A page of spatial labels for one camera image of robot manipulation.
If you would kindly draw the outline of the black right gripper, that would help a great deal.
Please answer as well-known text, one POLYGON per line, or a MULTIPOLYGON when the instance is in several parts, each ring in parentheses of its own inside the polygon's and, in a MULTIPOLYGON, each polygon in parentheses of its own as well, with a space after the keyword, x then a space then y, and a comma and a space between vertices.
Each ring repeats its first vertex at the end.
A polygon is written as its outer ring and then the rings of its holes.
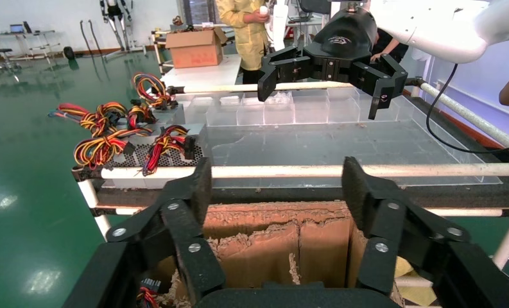
POLYGON ((382 54, 371 65, 370 57, 377 35, 373 15, 364 8, 339 11, 301 51, 288 46, 262 59, 257 98, 266 101, 279 83, 308 77, 327 81, 349 81, 372 97, 368 119, 390 107, 401 96, 408 73, 389 54, 382 54))

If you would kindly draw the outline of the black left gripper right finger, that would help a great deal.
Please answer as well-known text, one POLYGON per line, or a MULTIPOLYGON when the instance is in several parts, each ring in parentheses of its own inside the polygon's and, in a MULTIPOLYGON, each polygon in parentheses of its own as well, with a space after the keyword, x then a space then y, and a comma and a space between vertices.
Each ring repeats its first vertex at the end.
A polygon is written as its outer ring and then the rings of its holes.
POLYGON ((469 235, 458 225, 415 205, 391 180, 369 175, 354 157, 345 157, 343 199, 368 242, 356 286, 388 296, 398 257, 439 279, 451 259, 471 251, 469 235))

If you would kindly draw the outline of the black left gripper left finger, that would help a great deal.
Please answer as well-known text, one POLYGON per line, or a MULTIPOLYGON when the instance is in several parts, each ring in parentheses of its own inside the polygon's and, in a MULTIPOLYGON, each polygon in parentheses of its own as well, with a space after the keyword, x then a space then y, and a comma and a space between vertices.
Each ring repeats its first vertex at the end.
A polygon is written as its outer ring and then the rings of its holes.
POLYGON ((225 275, 202 230, 211 180, 211 163, 201 158, 191 175, 168 181, 152 205, 108 231, 109 242, 124 247, 122 262, 107 286, 109 303, 133 303, 140 275, 170 256, 191 303, 223 288, 225 275))

